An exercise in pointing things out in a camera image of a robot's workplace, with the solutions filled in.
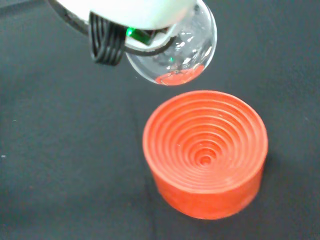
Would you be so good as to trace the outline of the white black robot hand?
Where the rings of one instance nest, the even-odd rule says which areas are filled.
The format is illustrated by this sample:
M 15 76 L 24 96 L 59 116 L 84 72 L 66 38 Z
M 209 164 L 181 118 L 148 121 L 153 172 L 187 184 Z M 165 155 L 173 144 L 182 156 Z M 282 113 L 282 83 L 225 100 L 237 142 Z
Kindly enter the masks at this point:
M 165 52 L 192 17 L 195 0 L 49 0 L 65 23 L 88 37 L 91 59 L 115 66 L 124 53 Z

